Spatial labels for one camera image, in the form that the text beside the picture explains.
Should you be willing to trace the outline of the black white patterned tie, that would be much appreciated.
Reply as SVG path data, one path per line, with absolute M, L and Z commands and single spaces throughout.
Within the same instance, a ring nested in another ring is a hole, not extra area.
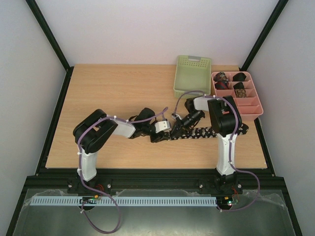
M 249 126 L 242 123 L 238 128 L 236 135 L 246 135 L 249 130 Z M 194 128 L 192 131 L 180 135 L 168 135 L 170 141 L 180 140 L 180 139 L 207 139 L 207 138 L 216 138 L 217 133 L 214 132 L 212 127 L 202 127 Z

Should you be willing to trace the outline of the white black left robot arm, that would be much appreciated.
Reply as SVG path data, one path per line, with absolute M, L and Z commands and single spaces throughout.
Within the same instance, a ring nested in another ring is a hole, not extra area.
M 149 136 L 152 143 L 170 140 L 168 130 L 170 122 L 164 117 L 168 110 L 155 114 L 153 110 L 144 108 L 139 115 L 122 119 L 109 116 L 97 109 L 79 123 L 73 130 L 78 146 L 79 167 L 77 173 L 83 181 L 90 181 L 96 176 L 96 159 L 98 151 L 111 135 L 119 135 L 128 139 Z

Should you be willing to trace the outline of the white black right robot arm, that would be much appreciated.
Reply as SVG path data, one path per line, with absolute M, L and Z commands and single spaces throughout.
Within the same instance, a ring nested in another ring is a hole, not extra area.
M 189 98 L 185 102 L 189 114 L 180 118 L 176 113 L 176 122 L 170 131 L 170 138 L 192 137 L 199 138 L 206 135 L 207 131 L 197 131 L 195 126 L 205 118 L 205 111 L 209 112 L 211 127 L 208 132 L 217 137 L 219 158 L 216 166 L 221 177 L 215 180 L 215 188 L 219 192 L 226 192 L 232 186 L 228 175 L 235 172 L 234 151 L 237 132 L 242 125 L 242 118 L 231 95 L 224 97 L 200 96 Z

